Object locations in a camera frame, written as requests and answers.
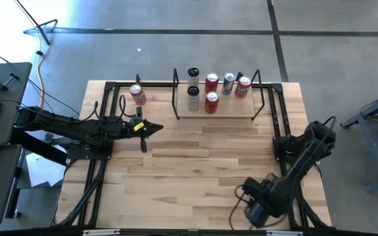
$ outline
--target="wood plank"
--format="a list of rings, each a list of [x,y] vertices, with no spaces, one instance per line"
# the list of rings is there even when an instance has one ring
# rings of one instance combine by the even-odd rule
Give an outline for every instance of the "wood plank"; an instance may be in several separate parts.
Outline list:
[[[101,102],[104,83],[89,81],[81,118],[92,112],[96,100]],[[254,121],[231,118],[176,120],[171,106],[171,88],[144,90],[148,99],[142,107],[144,118],[165,127],[147,139],[147,153],[140,151],[138,139],[114,142],[96,226],[230,229],[228,217],[237,202],[236,186],[244,183],[247,177],[260,182],[269,172],[281,174],[272,149],[274,127],[269,94],[264,93],[265,107]],[[308,124],[300,86],[283,83],[283,91],[291,133],[300,135]],[[251,92],[254,108],[258,110],[261,106],[259,89]],[[126,113],[134,114],[136,104],[129,95],[129,88],[121,88],[120,93],[126,98]],[[110,107],[112,97],[108,100]],[[88,165],[87,160],[79,160],[68,169],[58,201],[57,222],[68,215],[81,197]],[[330,225],[322,180],[315,168],[304,177],[302,187],[310,206]],[[250,227],[243,210],[242,203],[232,217],[236,229]],[[270,228],[288,229],[289,225],[285,219]]]

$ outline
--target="gray floor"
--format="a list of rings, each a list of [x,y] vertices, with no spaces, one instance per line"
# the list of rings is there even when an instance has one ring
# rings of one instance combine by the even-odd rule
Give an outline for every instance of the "gray floor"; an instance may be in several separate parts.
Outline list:
[[[123,29],[270,30],[265,0],[22,1],[39,22],[59,26]],[[274,0],[280,30],[378,31],[378,0]],[[3,22],[1,17],[10,18]],[[35,35],[11,1],[0,4],[0,54],[33,63]],[[172,69],[262,71],[264,81],[281,81],[272,36],[237,35],[50,35],[42,65],[48,93],[79,110],[89,79],[171,79]],[[289,81],[300,82],[309,121],[336,115],[343,121],[378,97],[378,37],[282,37]],[[29,87],[27,105],[37,105]],[[55,112],[74,113],[48,99]],[[337,146],[322,161],[323,182],[333,225],[378,233],[378,181],[374,162],[357,127],[336,127]],[[371,131],[378,137],[378,125]],[[31,189],[20,196],[21,219],[0,229],[47,226],[59,188]]]

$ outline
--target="computer desk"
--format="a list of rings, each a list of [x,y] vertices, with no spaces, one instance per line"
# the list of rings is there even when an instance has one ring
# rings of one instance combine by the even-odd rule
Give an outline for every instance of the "computer desk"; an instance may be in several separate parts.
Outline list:
[[[0,64],[0,83],[10,79],[14,73],[20,79],[11,81],[7,91],[0,91],[0,224],[10,195],[6,218],[13,216],[19,191],[16,191],[14,176],[18,172],[21,149],[28,149],[41,156],[51,156],[55,161],[66,165],[66,154],[34,138],[26,132],[18,131],[13,123],[17,107],[22,101],[28,77],[32,68],[29,62]]]

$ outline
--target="yellow cable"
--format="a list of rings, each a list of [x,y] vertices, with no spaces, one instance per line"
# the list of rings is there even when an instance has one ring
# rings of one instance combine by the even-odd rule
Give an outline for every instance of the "yellow cable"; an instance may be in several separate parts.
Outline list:
[[[39,51],[42,51],[42,40],[40,38],[40,34],[39,34],[36,26],[34,25],[34,23],[32,22],[32,20],[29,18],[29,16],[27,15],[27,13],[23,10],[23,8],[17,3],[17,1],[16,0],[13,0],[13,1],[17,4],[18,8],[24,13],[24,15],[26,15],[27,19],[31,23],[31,26],[36,31],[36,34],[39,37]],[[39,107],[43,108],[43,101],[44,101],[44,97],[45,97],[45,87],[43,86],[42,76],[40,75],[40,66],[41,66],[40,59],[41,59],[41,56],[37,55],[37,77],[39,78],[40,88],[41,88]]]

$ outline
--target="soda can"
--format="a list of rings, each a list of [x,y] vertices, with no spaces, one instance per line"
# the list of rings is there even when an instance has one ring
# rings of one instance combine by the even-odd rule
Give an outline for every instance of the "soda can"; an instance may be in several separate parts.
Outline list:
[[[222,83],[222,93],[224,95],[230,95],[233,89],[233,84],[236,78],[233,73],[227,73],[224,75],[224,82]]]
[[[188,75],[188,88],[198,87],[200,85],[200,71],[197,68],[191,68],[188,70]]]
[[[248,77],[246,76],[240,77],[237,83],[236,91],[234,91],[234,96],[238,98],[246,97],[247,92],[249,92],[250,86],[251,86],[251,83]]]
[[[131,91],[131,96],[137,105],[144,105],[147,102],[147,97],[139,84],[134,84],[129,89]]]
[[[188,88],[188,107],[190,111],[197,111],[200,108],[200,90],[196,86]]]
[[[207,113],[215,113],[218,109],[218,94],[216,92],[208,92],[207,97],[205,98],[205,111]]]
[[[216,73],[209,73],[205,79],[205,93],[217,91],[218,75]]]

